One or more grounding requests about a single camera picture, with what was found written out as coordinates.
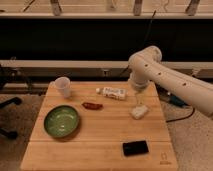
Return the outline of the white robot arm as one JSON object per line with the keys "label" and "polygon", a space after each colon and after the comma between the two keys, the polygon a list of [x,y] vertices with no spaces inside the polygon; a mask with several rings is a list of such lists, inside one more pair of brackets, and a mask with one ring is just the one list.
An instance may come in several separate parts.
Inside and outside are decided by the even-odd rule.
{"label": "white robot arm", "polygon": [[156,46],[134,53],[128,61],[132,88],[141,91],[153,81],[213,120],[213,84],[169,69],[160,64],[161,59]]}

